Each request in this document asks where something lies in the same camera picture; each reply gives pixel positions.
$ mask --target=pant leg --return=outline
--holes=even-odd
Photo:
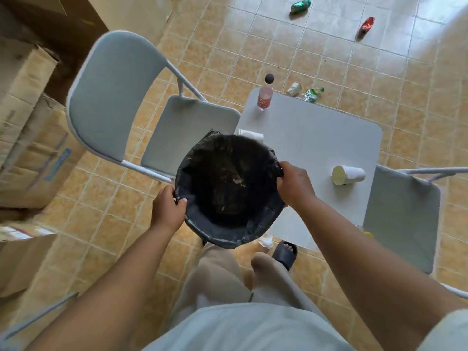
[[[198,264],[189,273],[179,295],[167,330],[172,329],[200,308],[231,303],[247,303],[252,293],[245,286],[234,255],[207,243]]]
[[[266,253],[256,253],[251,262],[254,270],[252,302],[308,310],[328,321],[319,308],[291,279],[286,268]]]

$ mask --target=black bottle cap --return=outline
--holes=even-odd
[[[269,85],[272,84],[273,81],[275,80],[275,76],[273,74],[266,74],[265,76],[265,82]]]

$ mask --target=chair seat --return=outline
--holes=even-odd
[[[210,130],[234,134],[240,114],[232,108],[172,95],[141,158],[141,165],[175,177],[190,149]]]
[[[436,185],[377,165],[364,229],[429,274],[434,265],[439,209]]]

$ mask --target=white shirt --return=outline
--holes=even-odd
[[[461,351],[468,344],[468,309],[447,315],[418,351]],[[353,350],[317,314],[266,303],[225,304],[197,310],[144,351]]]

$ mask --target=black trash bag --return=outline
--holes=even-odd
[[[237,248],[262,236],[285,207],[273,150],[253,139],[210,131],[185,156],[175,197],[187,199],[185,222],[203,240]]]

